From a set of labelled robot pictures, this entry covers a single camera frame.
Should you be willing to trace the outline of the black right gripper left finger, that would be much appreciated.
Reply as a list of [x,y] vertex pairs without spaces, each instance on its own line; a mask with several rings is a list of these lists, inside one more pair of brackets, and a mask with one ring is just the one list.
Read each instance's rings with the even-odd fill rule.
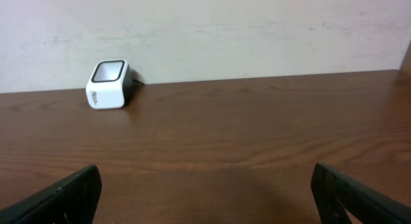
[[1,223],[92,223],[102,182],[87,166],[1,210]]

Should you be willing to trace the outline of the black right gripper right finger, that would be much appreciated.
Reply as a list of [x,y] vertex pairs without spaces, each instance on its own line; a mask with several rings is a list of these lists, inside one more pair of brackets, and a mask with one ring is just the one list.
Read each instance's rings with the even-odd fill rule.
[[350,223],[348,212],[362,223],[410,223],[410,207],[324,163],[314,167],[311,191],[326,224]]

